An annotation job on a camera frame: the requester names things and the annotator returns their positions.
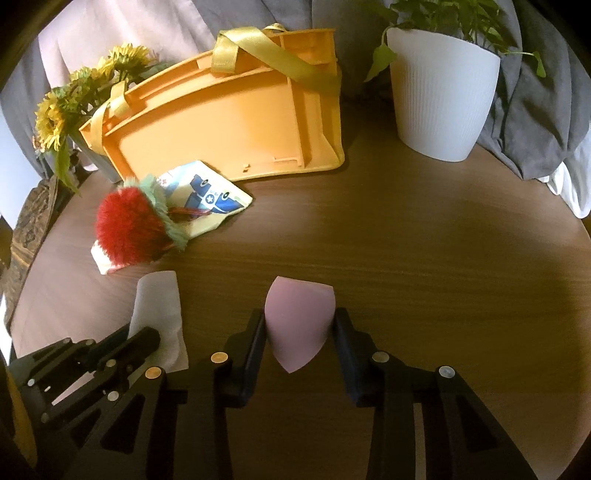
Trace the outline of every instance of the yellow basket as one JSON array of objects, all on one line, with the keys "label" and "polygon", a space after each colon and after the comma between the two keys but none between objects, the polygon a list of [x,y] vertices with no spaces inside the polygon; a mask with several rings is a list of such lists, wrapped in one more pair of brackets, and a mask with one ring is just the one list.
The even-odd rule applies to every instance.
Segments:
[{"label": "yellow basket", "polygon": [[[333,30],[269,35],[337,75]],[[240,50],[235,74],[212,73],[212,51],[125,92],[127,116],[105,115],[103,148],[122,178],[202,160],[229,180],[330,170],[344,159],[338,94],[319,93]],[[90,121],[81,128],[90,144]]]}]

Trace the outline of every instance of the white flower pot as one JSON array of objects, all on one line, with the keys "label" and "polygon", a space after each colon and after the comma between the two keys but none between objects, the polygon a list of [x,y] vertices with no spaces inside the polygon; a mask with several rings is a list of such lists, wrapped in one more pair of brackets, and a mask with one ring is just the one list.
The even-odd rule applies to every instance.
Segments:
[{"label": "white flower pot", "polygon": [[388,30],[398,136],[445,161],[464,160],[491,108],[497,55],[459,38],[422,30]]}]

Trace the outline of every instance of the screw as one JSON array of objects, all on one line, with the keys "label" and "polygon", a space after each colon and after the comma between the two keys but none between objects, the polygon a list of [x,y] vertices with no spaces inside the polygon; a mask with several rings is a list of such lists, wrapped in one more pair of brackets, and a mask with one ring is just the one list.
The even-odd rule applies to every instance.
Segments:
[{"label": "screw", "polygon": [[146,378],[153,380],[154,378],[158,378],[162,374],[162,370],[159,367],[150,367],[146,370],[144,374]]},{"label": "screw", "polygon": [[228,354],[226,352],[215,352],[212,355],[212,362],[215,364],[222,364],[228,360]]},{"label": "screw", "polygon": [[371,356],[371,360],[379,364],[384,364],[390,360],[390,356],[386,352],[374,352]]},{"label": "screw", "polygon": [[443,378],[453,378],[456,376],[456,371],[447,365],[443,365],[443,367],[439,368],[439,375]]}]

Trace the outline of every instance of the ribbon loop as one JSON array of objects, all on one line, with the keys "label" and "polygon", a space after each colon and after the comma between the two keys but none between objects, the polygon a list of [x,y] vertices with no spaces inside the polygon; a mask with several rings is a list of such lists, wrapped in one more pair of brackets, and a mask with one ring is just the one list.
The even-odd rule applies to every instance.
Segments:
[{"label": "ribbon loop", "polygon": [[[269,25],[263,30],[287,31],[281,24]],[[239,48],[306,88],[329,95],[339,94],[339,76],[323,72],[281,48],[256,27],[220,31],[213,48],[212,72],[233,74]]]},{"label": "ribbon loop", "polygon": [[107,109],[117,117],[122,117],[129,111],[129,104],[125,100],[126,82],[122,81],[115,83],[111,87],[111,97],[97,108],[90,119],[90,143],[91,150],[107,156],[103,148],[103,122],[105,121],[105,113]]}]

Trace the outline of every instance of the mint green fur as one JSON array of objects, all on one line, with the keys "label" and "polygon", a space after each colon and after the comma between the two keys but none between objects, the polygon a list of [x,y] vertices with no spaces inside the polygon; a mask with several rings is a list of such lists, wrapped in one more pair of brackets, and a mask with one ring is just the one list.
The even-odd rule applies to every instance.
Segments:
[{"label": "mint green fur", "polygon": [[146,198],[152,204],[154,211],[164,222],[166,228],[166,234],[173,241],[174,246],[179,250],[184,250],[189,241],[187,232],[174,223],[168,216],[168,207],[166,205],[166,196],[164,195],[164,189],[154,178],[153,175],[148,175],[142,181],[137,179],[126,179],[121,188],[137,187],[139,188]]}]

